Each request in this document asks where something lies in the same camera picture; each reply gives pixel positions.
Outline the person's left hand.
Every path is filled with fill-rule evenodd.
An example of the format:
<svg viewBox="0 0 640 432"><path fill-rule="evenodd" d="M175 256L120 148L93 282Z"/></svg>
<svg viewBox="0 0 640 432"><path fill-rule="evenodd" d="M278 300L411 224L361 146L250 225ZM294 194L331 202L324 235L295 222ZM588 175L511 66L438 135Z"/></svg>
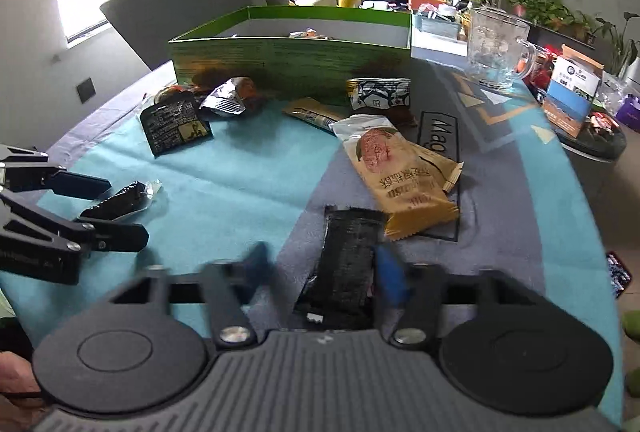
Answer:
<svg viewBox="0 0 640 432"><path fill-rule="evenodd" d="M26 431L47 412L28 360L2 352L0 383L2 431Z"/></svg>

